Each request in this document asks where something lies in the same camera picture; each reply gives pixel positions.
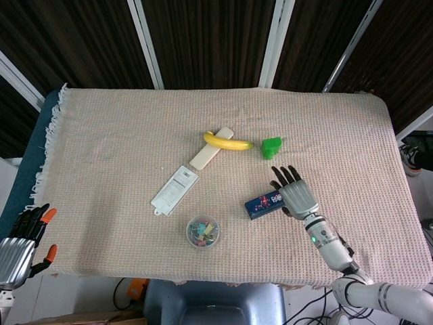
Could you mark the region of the white flat plastic packet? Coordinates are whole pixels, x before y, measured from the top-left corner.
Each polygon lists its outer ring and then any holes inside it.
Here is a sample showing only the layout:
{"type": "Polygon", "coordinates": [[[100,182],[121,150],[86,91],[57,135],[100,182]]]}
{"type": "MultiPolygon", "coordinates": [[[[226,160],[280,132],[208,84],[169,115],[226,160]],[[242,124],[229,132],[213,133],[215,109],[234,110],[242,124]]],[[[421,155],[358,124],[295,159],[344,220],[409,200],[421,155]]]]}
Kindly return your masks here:
{"type": "Polygon", "coordinates": [[[197,174],[185,166],[180,166],[152,199],[154,214],[156,216],[170,215],[197,180],[199,180],[197,174]]]}

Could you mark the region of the blue glasses case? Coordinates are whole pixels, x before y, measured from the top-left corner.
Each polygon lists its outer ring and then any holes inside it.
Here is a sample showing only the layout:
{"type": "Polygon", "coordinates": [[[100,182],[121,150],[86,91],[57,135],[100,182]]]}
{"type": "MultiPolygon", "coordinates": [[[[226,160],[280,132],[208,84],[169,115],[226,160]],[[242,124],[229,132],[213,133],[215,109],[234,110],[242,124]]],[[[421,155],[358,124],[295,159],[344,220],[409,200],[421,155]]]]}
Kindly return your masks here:
{"type": "Polygon", "coordinates": [[[284,206],[283,198],[278,190],[269,192],[244,204],[246,212],[251,220],[258,219],[272,213],[284,206]]]}

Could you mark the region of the beige waffle weave cloth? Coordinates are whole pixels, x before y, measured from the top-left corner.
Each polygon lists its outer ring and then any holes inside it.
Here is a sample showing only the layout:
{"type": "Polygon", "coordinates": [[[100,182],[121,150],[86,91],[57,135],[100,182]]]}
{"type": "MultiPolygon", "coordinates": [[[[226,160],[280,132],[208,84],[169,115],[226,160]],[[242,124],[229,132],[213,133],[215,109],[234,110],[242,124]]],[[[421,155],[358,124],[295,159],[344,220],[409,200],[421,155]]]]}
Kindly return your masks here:
{"type": "Polygon", "coordinates": [[[388,109],[374,95],[64,89],[53,117],[35,194],[57,209],[35,255],[58,246],[51,273],[331,284],[338,273],[300,221],[281,211],[253,221],[244,208],[271,191],[272,166],[292,165],[373,280],[420,288],[433,278],[388,109]],[[205,132],[223,127],[253,148],[221,149],[194,169],[205,132]],[[283,143],[265,160],[260,145],[272,137],[283,143]],[[151,201],[180,166],[199,180],[156,216],[151,201]],[[187,241],[197,215],[219,223],[212,248],[187,241]]]}

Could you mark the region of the clear jar of binder clips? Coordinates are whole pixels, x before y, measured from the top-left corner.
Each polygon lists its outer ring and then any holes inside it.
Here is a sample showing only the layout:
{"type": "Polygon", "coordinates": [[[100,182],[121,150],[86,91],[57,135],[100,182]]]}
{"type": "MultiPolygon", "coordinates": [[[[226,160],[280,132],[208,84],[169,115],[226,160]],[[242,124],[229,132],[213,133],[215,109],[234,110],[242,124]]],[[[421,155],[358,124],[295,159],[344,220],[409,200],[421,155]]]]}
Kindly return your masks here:
{"type": "Polygon", "coordinates": [[[207,249],[219,241],[220,227],[213,217],[197,215],[189,220],[185,233],[188,243],[193,247],[207,249]]]}

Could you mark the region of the dark slatted partition panel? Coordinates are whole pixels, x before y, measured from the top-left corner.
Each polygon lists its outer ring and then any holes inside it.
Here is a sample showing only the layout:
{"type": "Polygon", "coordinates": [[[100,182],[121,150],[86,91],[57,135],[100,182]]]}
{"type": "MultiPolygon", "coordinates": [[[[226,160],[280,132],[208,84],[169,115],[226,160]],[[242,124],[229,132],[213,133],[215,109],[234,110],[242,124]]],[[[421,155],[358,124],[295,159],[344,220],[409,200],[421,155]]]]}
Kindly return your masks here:
{"type": "Polygon", "coordinates": [[[372,0],[295,0],[272,88],[320,92],[372,0]]]}
{"type": "Polygon", "coordinates": [[[433,0],[383,0],[331,88],[385,101],[395,133],[433,106],[433,0]]]}
{"type": "Polygon", "coordinates": [[[0,51],[43,95],[154,86],[127,0],[0,0],[0,51]]]}
{"type": "Polygon", "coordinates": [[[143,0],[165,89],[257,87],[276,0],[143,0]]]}

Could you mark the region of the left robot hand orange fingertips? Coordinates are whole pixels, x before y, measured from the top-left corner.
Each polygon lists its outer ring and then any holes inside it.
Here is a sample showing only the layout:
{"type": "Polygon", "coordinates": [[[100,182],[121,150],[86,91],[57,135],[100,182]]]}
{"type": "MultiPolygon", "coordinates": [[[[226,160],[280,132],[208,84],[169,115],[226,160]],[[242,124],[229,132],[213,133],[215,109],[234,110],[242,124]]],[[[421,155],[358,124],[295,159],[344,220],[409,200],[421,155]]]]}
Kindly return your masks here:
{"type": "Polygon", "coordinates": [[[48,204],[18,215],[9,235],[0,240],[0,290],[13,291],[25,281],[47,269],[54,261],[58,246],[52,244],[42,262],[34,264],[36,249],[57,209],[48,204]]]}

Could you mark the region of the black and white sneaker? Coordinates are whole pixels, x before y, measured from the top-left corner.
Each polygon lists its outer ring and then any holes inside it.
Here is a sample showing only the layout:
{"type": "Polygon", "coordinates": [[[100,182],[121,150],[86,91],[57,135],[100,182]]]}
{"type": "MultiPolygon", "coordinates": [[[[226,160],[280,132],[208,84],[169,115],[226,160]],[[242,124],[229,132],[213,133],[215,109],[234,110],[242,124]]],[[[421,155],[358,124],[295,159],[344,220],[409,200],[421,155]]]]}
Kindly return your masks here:
{"type": "Polygon", "coordinates": [[[404,172],[410,177],[419,175],[422,169],[416,167],[414,163],[415,155],[419,152],[418,147],[402,144],[398,147],[398,149],[400,152],[404,172]]]}

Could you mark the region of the beige rectangular pencil case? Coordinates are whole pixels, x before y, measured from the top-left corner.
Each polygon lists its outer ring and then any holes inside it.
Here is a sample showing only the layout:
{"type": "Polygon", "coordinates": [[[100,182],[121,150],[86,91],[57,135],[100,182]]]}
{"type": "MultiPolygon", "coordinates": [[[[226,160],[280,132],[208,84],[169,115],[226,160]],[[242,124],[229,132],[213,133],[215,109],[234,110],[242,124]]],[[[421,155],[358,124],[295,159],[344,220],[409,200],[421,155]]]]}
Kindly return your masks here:
{"type": "MultiPolygon", "coordinates": [[[[216,133],[217,137],[231,139],[233,131],[228,127],[223,127],[216,133]]],[[[189,162],[196,170],[202,170],[220,151],[221,149],[210,144],[206,144],[189,162]]]]}

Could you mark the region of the orange device on floor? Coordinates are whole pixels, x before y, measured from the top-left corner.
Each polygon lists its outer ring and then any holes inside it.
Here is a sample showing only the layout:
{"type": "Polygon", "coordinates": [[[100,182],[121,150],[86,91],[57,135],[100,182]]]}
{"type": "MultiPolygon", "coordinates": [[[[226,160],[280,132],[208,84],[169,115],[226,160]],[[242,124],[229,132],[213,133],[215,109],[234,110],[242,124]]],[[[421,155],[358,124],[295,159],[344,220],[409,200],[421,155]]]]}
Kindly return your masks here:
{"type": "Polygon", "coordinates": [[[144,298],[150,280],[146,278],[133,278],[129,284],[127,296],[134,301],[144,298]]]}

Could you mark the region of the green plastic block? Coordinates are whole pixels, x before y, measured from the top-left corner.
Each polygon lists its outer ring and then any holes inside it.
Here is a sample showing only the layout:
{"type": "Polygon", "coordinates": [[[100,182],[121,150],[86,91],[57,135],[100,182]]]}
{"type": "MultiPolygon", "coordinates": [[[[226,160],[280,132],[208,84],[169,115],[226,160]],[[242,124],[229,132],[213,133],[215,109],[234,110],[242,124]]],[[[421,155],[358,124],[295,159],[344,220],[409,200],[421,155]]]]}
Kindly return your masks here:
{"type": "Polygon", "coordinates": [[[283,140],[280,137],[264,139],[260,145],[260,151],[265,160],[271,160],[279,153],[283,140]]]}

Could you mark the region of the right robot hand grey black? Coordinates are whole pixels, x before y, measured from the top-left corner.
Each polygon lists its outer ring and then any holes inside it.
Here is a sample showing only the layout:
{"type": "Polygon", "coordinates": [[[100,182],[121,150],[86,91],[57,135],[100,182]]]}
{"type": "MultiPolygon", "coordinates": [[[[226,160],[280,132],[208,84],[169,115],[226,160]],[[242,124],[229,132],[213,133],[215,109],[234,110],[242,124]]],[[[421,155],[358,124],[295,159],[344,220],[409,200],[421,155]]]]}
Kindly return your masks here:
{"type": "Polygon", "coordinates": [[[303,221],[319,210],[319,204],[309,186],[292,165],[279,169],[272,166],[271,170],[277,181],[272,180],[270,184],[279,192],[286,215],[303,221]]]}

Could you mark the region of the grey blue chair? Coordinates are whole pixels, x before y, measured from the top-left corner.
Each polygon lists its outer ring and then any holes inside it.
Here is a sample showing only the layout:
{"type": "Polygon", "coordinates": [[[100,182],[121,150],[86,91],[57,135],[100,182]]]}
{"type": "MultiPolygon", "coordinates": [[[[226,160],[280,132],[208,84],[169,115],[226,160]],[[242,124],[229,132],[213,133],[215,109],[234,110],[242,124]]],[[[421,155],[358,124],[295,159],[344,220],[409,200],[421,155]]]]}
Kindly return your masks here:
{"type": "Polygon", "coordinates": [[[283,291],[274,284],[151,280],[143,315],[148,325],[282,325],[283,291]]]}

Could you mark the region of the white partition frame post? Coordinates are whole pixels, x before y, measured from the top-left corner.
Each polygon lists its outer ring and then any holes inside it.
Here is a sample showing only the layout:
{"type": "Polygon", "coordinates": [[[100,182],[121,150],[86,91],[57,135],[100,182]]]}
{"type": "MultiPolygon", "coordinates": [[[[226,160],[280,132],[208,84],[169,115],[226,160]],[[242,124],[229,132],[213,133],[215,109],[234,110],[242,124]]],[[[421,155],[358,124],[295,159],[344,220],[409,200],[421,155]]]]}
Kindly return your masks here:
{"type": "Polygon", "coordinates": [[[296,0],[276,0],[258,87],[272,88],[296,0]]]}
{"type": "Polygon", "coordinates": [[[165,86],[147,24],[143,0],[127,0],[127,3],[154,89],[163,90],[165,86]]]}
{"type": "Polygon", "coordinates": [[[45,97],[0,50],[0,75],[37,111],[43,107],[45,97]]]}
{"type": "Polygon", "coordinates": [[[375,17],[382,3],[383,0],[371,0],[370,6],[368,7],[361,21],[359,22],[356,31],[354,32],[352,38],[346,46],[346,49],[343,51],[340,59],[338,60],[326,84],[324,85],[321,91],[322,93],[328,93],[331,91],[332,87],[334,86],[335,82],[337,81],[338,77],[346,66],[347,61],[351,57],[353,51],[355,50],[357,44],[361,40],[368,26],[371,24],[371,21],[375,17]]]}

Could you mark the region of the yellow banana shaped case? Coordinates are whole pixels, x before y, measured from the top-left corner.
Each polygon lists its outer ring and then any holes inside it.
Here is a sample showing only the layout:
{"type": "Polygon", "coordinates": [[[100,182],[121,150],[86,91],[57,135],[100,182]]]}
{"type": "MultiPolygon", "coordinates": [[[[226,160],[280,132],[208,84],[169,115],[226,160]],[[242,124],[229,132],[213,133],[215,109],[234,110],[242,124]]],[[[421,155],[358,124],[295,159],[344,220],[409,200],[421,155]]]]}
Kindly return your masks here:
{"type": "Polygon", "coordinates": [[[224,127],[216,135],[211,131],[205,132],[203,138],[208,145],[218,149],[242,151],[253,148],[254,144],[252,142],[231,139],[232,136],[232,130],[224,127]]]}

